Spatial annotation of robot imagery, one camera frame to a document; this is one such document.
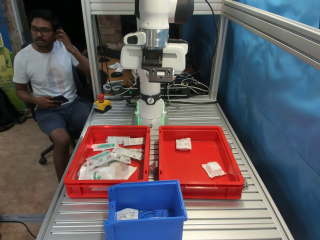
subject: backpack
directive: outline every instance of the backpack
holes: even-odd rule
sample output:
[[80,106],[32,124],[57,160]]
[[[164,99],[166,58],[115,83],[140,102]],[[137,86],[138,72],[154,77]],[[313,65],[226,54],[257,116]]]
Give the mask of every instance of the backpack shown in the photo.
[[0,133],[14,126],[13,123],[22,124],[26,121],[20,121],[19,112],[11,103],[5,91],[0,88]]

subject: dark shorts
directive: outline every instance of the dark shorts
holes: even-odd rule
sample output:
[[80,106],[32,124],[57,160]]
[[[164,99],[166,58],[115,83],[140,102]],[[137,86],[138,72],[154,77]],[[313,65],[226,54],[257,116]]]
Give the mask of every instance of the dark shorts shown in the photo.
[[88,119],[92,103],[79,96],[73,102],[55,108],[37,108],[35,119],[40,129],[48,136],[55,129],[67,132],[82,131]]

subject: red crate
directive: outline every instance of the red crate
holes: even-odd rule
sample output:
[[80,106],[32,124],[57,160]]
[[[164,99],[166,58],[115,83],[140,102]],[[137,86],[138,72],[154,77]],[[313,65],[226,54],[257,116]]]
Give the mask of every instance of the red crate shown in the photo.
[[[128,180],[78,180],[78,172],[86,159],[101,153],[93,151],[93,144],[106,142],[108,136],[145,138],[144,145],[126,148],[143,149],[141,160],[131,159],[131,166],[137,167]],[[120,183],[143,182],[149,180],[150,127],[149,126],[90,126],[64,177],[66,193],[70,198],[107,198],[108,187]]]
[[[191,150],[176,140],[191,138]],[[227,174],[210,178],[202,164],[218,162]],[[161,126],[159,180],[179,180],[185,199],[240,199],[245,180],[219,126]]]

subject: blue plastic crate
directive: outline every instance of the blue plastic crate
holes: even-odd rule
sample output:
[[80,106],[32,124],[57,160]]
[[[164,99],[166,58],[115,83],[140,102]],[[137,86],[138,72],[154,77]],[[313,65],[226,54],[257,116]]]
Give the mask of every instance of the blue plastic crate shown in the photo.
[[[181,240],[187,212],[178,180],[121,183],[108,188],[106,240]],[[138,219],[116,220],[123,209]]]

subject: smartphone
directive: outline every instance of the smartphone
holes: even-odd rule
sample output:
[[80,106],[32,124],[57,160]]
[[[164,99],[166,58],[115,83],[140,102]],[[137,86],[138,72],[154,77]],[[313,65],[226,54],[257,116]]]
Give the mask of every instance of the smartphone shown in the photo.
[[64,103],[69,102],[69,100],[68,100],[67,98],[65,98],[64,96],[62,96],[62,95],[55,96],[55,97],[52,98],[51,100],[61,101],[61,102],[62,102],[61,104],[64,104]]

